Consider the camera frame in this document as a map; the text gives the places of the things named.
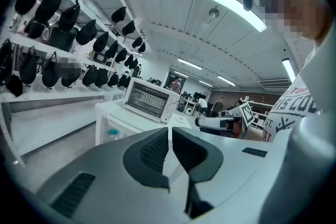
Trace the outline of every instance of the floor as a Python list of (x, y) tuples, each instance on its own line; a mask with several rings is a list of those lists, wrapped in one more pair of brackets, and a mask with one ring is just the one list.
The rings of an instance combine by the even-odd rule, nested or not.
[[(199, 130), (195, 125), (194, 116), (179, 111), (176, 111), (176, 114), (186, 117), (192, 129)], [(8, 171), (18, 184), (36, 193), (43, 182), (56, 171), (94, 147), (95, 128), (96, 123), (92, 123), (40, 147), (23, 156), (26, 167), (10, 163)]]

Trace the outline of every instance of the toaster oven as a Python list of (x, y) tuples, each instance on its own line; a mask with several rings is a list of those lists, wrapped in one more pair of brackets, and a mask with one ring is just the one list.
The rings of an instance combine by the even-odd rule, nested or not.
[(168, 123), (177, 107), (179, 95), (168, 89), (132, 78), (124, 107), (158, 122)]

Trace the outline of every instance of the ceiling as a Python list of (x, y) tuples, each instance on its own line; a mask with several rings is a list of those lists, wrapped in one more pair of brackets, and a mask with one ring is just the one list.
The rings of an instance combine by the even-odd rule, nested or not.
[[(171, 63), (171, 68), (220, 90), (284, 92), (284, 88), (263, 88), (261, 80), (288, 78), (281, 60), (289, 58), (296, 74), (313, 43), (288, 38), (271, 31), (259, 33), (226, 7), (212, 0), (125, 0), (135, 18), (141, 19), (153, 54)], [(97, 0), (110, 16), (118, 0)], [(208, 14), (215, 7), (217, 18)], [(253, 12), (261, 16), (257, 5)], [(178, 58), (202, 67), (197, 70)], [(236, 87), (219, 80), (222, 76)]]

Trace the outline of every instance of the white t-shirt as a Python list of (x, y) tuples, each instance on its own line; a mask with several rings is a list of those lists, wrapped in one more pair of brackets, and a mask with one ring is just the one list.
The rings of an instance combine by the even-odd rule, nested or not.
[[(328, 42), (333, 42), (334, 37), (332, 33), (335, 31), (335, 28), (334, 22), (321, 46)], [(318, 48), (314, 46), (306, 58), (304, 65), (309, 63), (317, 51)], [(301, 79), (300, 74), (298, 74), (296, 80), (269, 112), (262, 133), (263, 141), (272, 142), (279, 131), (293, 128), (301, 118), (314, 113), (316, 113), (315, 102), (310, 96), (309, 90)]]
[(208, 107), (208, 104), (207, 104), (207, 102), (203, 99), (203, 98), (200, 98), (199, 100), (198, 100), (198, 103), (201, 105), (201, 107), (203, 107), (203, 108), (207, 108)]

